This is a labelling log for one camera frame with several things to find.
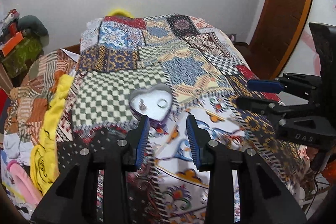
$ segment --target black cable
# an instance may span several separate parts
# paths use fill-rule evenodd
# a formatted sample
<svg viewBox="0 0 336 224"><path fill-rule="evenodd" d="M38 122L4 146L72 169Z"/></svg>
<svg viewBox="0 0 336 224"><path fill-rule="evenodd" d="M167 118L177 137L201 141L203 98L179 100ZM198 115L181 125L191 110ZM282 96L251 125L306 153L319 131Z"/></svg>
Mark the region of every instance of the black cable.
<svg viewBox="0 0 336 224"><path fill-rule="evenodd" d="M324 184L324 185L329 185L330 186L330 183L325 183L325 182L320 182L320 181L316 181L318 184Z"/></svg>
<svg viewBox="0 0 336 224"><path fill-rule="evenodd" d="M314 175L314 183L315 183L315 186L316 186L316 192L315 192L315 194L314 194L313 200L311 201L311 203L310 203L310 205L309 205L309 207L308 207L308 210L306 211L306 215L307 215L307 213L309 212L309 210L310 210L310 208L311 208L311 205L313 204L313 202L314 202L314 200L315 200L315 198L316 198L317 192L319 191L319 185L317 184L317 181L316 181L316 176L317 176L318 173L319 173L319 172L316 171L316 173L315 173L315 175Z"/></svg>

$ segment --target patchwork quilt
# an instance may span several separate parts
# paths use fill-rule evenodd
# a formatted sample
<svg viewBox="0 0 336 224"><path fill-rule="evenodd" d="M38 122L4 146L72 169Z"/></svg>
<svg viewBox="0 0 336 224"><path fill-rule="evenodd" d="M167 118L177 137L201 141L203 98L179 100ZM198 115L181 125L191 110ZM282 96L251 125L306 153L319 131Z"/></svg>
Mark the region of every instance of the patchwork quilt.
<svg viewBox="0 0 336 224"><path fill-rule="evenodd" d="M57 129L59 171L87 147L108 149L137 126L129 95L166 83L173 107L161 129L150 130L142 168L127 175L134 223L203 223L209 173L193 164L185 120L193 114L212 139L235 150L254 148L293 193L308 167L305 147L278 141L264 116L237 109L239 95L279 101L250 91L256 76L229 38L203 19L186 15L146 18L105 17L81 38L79 69ZM235 221L240 220L239 185L233 172ZM101 210L103 171L97 193Z"/></svg>

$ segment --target checkered fabric pattern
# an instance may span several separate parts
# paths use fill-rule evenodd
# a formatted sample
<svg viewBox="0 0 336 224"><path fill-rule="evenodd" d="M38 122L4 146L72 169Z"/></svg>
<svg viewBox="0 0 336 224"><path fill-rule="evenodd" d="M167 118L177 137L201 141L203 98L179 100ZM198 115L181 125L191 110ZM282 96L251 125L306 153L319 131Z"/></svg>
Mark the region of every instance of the checkered fabric pattern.
<svg viewBox="0 0 336 224"><path fill-rule="evenodd" d="M103 121L132 120L128 102L131 92L166 82L167 77L160 65L110 73L89 72L73 108L73 125L78 128Z"/></svg>
<svg viewBox="0 0 336 224"><path fill-rule="evenodd" d="M189 47L189 44L181 39L175 39L171 42L159 46L138 47L139 59L137 62L138 68L144 68L157 62L158 57L181 48Z"/></svg>
<svg viewBox="0 0 336 224"><path fill-rule="evenodd" d="M239 74L239 70L236 68L236 65L238 65L237 60L221 56L215 56L207 52L204 52L203 55L213 66L219 69L222 74L224 75Z"/></svg>
<svg viewBox="0 0 336 224"><path fill-rule="evenodd" d="M171 16L174 16L176 14L171 14L171 15L161 15L161 16L152 16L152 17L143 17L142 19L143 20L160 20L160 19L163 19L163 18L167 18L167 17L171 17Z"/></svg>

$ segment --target yellow cloth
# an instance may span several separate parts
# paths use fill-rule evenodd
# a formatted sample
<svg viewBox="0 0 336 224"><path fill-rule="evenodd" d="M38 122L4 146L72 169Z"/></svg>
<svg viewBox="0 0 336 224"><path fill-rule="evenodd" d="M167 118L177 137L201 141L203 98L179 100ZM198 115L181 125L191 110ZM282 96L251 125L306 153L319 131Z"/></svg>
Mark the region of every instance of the yellow cloth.
<svg viewBox="0 0 336 224"><path fill-rule="evenodd" d="M63 113L65 98L70 90L73 77L62 75L50 108L45 112L39 143L31 151L30 177L43 195L58 176L56 157L56 127Z"/></svg>
<svg viewBox="0 0 336 224"><path fill-rule="evenodd" d="M134 18L134 16L130 12L128 12L124 9L114 9L108 14L108 16L110 16L110 17L112 17L112 16L122 16L122 17Z"/></svg>

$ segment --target orange box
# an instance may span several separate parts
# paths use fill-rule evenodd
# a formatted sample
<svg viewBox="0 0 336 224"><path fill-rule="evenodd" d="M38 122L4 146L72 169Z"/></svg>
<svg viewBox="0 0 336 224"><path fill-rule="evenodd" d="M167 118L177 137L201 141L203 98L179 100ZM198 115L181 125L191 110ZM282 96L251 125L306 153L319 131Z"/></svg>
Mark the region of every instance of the orange box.
<svg viewBox="0 0 336 224"><path fill-rule="evenodd" d="M11 52L11 50L14 49L14 47L19 44L23 40L23 36L21 32L17 32L16 35L14 35L10 40L7 41L7 43L3 46L2 52L3 55L6 57L7 54Z"/></svg>

